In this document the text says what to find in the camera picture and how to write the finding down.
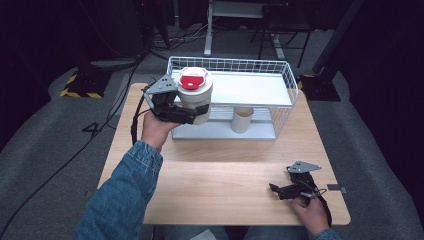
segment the denim sleeve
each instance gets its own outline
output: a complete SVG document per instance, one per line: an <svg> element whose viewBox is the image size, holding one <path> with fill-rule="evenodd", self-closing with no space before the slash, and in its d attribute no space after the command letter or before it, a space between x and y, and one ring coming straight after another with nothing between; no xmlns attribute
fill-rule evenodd
<svg viewBox="0 0 424 240"><path fill-rule="evenodd" d="M75 239L138 239L163 158L137 141L87 204Z"/></svg>
<svg viewBox="0 0 424 240"><path fill-rule="evenodd" d="M318 233L314 240L341 240L341 238L333 229L327 229Z"/></svg>

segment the metal bracket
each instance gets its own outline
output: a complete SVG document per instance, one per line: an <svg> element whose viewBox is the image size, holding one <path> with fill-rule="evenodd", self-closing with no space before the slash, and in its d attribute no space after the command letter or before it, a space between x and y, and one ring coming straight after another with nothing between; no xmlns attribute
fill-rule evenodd
<svg viewBox="0 0 424 240"><path fill-rule="evenodd" d="M171 75L164 75L159 80L157 80L149 89L146 90L147 94L159 94L165 92L177 91L178 86L172 80Z"/></svg>
<svg viewBox="0 0 424 240"><path fill-rule="evenodd" d="M302 161L296 161L291 167L287 168L287 171L291 173L305 173L305 172L310 172L310 171L315 171L320 169L321 169L321 166L319 165L310 164L310 163L302 162Z"/></svg>

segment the person's right hand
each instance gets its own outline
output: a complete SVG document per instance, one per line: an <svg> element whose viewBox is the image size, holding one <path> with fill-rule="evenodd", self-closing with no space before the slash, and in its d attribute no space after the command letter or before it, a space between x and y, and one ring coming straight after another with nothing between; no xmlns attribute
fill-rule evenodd
<svg viewBox="0 0 424 240"><path fill-rule="evenodd" d="M149 111L144 115L141 140L160 152L169 132L180 125L180 123L162 122Z"/></svg>
<svg viewBox="0 0 424 240"><path fill-rule="evenodd" d="M302 207L294 199L289 200L291 207L299 216L306 229L316 236L318 233L329 229L327 214L318 198L311 199L307 207Z"/></svg>

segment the white wire rack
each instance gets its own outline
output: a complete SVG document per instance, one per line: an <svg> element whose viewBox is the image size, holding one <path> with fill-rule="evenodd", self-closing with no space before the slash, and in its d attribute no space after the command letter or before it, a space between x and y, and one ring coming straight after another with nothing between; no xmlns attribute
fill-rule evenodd
<svg viewBox="0 0 424 240"><path fill-rule="evenodd" d="M298 97L296 80L285 61L171 57L167 74L177 77L184 67L202 67L211 73L214 85L209 121L183 125L174 139L275 140ZM234 106L254 107L249 129L231 129Z"/></svg>

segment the white cup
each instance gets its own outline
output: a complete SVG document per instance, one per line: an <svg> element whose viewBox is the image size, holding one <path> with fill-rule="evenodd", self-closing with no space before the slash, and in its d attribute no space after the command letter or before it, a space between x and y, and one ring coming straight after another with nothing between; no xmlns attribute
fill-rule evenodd
<svg viewBox="0 0 424 240"><path fill-rule="evenodd" d="M192 87L193 84L191 84L191 82L187 85L182 82L183 77L202 78L203 81L201 81L199 85ZM211 74L205 68L185 67L181 70L181 74L176 83L178 86L178 97L181 100L182 107L196 109L196 107L209 104L208 112L197 116L193 124L199 125L207 122L211 112L210 109L213 89L213 79Z"/></svg>
<svg viewBox="0 0 424 240"><path fill-rule="evenodd" d="M231 128L236 133L244 133L250 125L253 116L253 107L234 107Z"/></svg>

